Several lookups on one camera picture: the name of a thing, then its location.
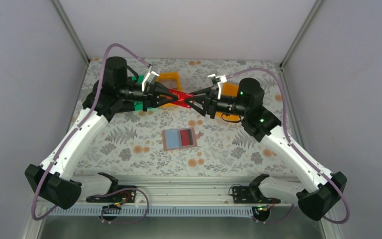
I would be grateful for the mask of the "floral tablecloth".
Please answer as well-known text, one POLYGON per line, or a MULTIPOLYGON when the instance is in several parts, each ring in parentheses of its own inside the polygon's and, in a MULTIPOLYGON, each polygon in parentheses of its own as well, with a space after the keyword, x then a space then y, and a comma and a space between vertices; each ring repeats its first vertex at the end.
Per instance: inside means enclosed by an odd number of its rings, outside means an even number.
MULTIPOLYGON (((269 61, 150 59, 162 72, 177 72, 182 88, 193 92, 210 86, 208 74, 232 75, 230 83, 257 79, 265 91, 264 106, 283 116, 282 96, 275 79, 277 64, 269 61)), ((201 116, 183 107, 117 114, 92 140, 74 173, 144 176, 249 176, 267 173, 292 177, 277 154, 250 137, 239 123, 201 116), (197 145, 165 151, 162 131, 191 127, 197 145)))

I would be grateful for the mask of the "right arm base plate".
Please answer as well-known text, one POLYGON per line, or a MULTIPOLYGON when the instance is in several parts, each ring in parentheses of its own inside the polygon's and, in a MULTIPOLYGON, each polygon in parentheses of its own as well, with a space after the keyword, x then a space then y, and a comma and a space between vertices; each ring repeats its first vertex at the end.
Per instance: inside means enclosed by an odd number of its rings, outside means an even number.
POLYGON ((281 200, 267 198, 261 192, 251 193, 249 186, 233 186, 230 194, 234 204, 280 204, 281 200))

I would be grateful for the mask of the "aluminium mounting rail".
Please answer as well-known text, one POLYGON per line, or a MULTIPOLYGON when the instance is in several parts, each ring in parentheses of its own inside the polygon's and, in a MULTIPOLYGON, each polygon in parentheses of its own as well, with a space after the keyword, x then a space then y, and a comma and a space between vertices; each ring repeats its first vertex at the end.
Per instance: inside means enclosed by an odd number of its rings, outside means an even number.
POLYGON ((115 199, 80 199, 68 209, 57 207, 52 216, 104 217, 244 217, 260 215, 259 209, 297 206, 283 197, 249 193, 250 177, 118 176, 119 187, 130 193, 120 208, 115 199))

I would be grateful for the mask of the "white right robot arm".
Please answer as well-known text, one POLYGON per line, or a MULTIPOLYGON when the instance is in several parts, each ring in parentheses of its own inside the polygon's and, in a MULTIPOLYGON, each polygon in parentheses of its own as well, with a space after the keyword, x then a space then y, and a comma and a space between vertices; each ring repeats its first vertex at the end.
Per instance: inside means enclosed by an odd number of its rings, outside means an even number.
POLYGON ((214 118, 216 113, 240 116, 248 135, 279 156, 299 179, 299 183, 292 183, 261 174, 249 184, 253 199, 264 197, 297 204, 310 219, 324 219, 343 200, 347 178, 342 172, 333 173, 321 165, 289 136, 285 122, 264 107, 264 93, 258 80, 244 78, 235 96, 222 95, 220 88, 206 88, 194 92, 184 102, 202 116, 214 118))

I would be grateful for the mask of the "green storage bin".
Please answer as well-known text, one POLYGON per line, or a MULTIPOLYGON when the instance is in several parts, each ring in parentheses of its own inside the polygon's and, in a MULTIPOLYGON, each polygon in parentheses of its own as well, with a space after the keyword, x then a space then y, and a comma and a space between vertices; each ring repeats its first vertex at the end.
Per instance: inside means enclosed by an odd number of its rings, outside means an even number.
MULTIPOLYGON (((141 84, 144 80, 144 75, 139 75, 138 78, 132 77, 133 80, 137 80, 138 84, 141 84)), ((143 103, 142 102, 134 102, 134 110, 135 111, 141 111, 143 109, 143 103)))

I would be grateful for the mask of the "orange storage bin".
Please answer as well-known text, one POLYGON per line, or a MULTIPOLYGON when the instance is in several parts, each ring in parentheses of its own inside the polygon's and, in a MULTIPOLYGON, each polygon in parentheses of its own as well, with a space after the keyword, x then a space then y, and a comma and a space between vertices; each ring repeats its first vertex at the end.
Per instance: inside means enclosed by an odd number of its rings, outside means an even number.
MULTIPOLYGON (((236 84, 224 83, 223 87, 222 87, 222 93, 221 94, 223 96, 235 97, 238 94, 238 89, 239 89, 239 86, 236 84)), ((216 117, 222 118, 223 120, 226 120, 226 121, 239 121, 240 120, 239 116, 236 116, 236 115, 223 115, 222 113, 219 113, 219 112, 217 112, 215 115, 216 115, 216 117)))

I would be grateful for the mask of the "red card in holder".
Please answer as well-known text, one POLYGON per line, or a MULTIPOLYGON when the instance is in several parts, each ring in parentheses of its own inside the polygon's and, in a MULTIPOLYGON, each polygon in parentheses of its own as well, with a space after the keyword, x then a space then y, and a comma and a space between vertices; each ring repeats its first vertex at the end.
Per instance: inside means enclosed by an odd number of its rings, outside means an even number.
POLYGON ((181 129, 180 130, 180 137, 181 137, 181 146, 191 146, 194 145, 194 139, 193 139, 193 131, 192 129, 181 129))

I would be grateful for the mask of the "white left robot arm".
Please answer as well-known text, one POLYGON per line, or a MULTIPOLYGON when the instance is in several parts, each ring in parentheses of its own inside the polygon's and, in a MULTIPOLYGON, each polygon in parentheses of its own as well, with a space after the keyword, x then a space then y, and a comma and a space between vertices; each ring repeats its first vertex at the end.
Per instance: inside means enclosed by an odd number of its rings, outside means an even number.
POLYGON ((138 74, 122 57, 107 58, 102 70, 101 79, 87 95, 77 121, 60 144, 40 165, 30 164, 25 171, 35 197, 62 209, 72 207, 79 199, 117 189, 118 180, 106 173, 73 178, 85 150, 116 114, 133 110, 135 102, 142 103, 142 110, 146 111, 178 100, 156 81, 159 74, 153 66, 149 66, 141 83, 128 76, 138 74))

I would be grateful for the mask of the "yellow storage bin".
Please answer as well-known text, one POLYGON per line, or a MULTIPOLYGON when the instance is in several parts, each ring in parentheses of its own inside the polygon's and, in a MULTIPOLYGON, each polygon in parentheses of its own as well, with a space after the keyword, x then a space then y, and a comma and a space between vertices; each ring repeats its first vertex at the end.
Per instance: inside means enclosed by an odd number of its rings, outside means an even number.
POLYGON ((165 72, 160 73, 160 76, 157 78, 157 82, 160 82, 167 88, 175 89, 182 91, 181 78, 178 72, 165 72))

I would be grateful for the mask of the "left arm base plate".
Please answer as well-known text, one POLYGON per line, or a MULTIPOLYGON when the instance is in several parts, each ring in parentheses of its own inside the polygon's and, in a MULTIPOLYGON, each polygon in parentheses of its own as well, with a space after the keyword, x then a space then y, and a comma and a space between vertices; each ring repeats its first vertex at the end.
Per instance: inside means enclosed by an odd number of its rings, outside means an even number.
POLYGON ((105 197, 90 196, 86 198, 87 203, 134 203, 136 198, 136 186, 118 185, 114 190, 115 194, 105 197))

